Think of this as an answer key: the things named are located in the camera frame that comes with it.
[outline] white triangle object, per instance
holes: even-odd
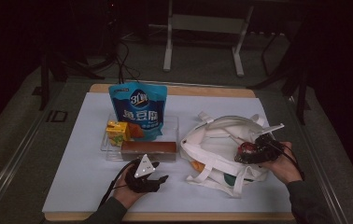
[[[156,170],[156,168],[153,167],[152,163],[150,162],[148,155],[145,154],[144,157],[142,157],[141,162],[138,165],[138,168],[136,169],[135,172],[135,178],[138,178],[143,175],[148,175],[153,173]]]

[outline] dark background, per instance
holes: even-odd
[[[176,2],[175,10],[197,10],[183,0]],[[308,82],[353,163],[353,1],[329,3],[332,6],[318,17],[318,31],[310,36],[317,44],[307,46],[316,49],[315,57],[306,59],[314,64]],[[143,37],[148,33],[145,24],[166,24],[166,1],[128,0],[119,6],[120,15],[111,16],[119,16]],[[209,7],[203,13],[238,16],[235,2],[227,6]],[[104,55],[112,49],[111,44],[96,41],[104,34],[105,7],[105,1],[94,0],[0,2],[0,113],[25,77],[39,66],[43,46],[76,59],[84,54]],[[256,8],[250,31],[273,32],[275,18],[280,16],[274,7]]]

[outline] yellow juice box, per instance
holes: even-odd
[[[113,147],[121,147],[123,141],[131,139],[127,122],[110,120],[107,122],[106,132]]]

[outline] wooden edge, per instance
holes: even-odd
[[[112,84],[93,84],[90,92],[108,92]],[[255,98],[255,93],[247,89],[196,87],[196,86],[167,86],[169,95],[219,96]]]
[[[81,221],[92,213],[45,213],[48,221]],[[123,221],[293,220],[292,213],[127,213]]]

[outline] sleeve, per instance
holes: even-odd
[[[84,220],[83,224],[117,224],[121,223],[127,209],[114,197],[110,197],[104,205]]]
[[[294,181],[287,185],[292,214],[297,223],[333,223],[328,208],[306,182]]]

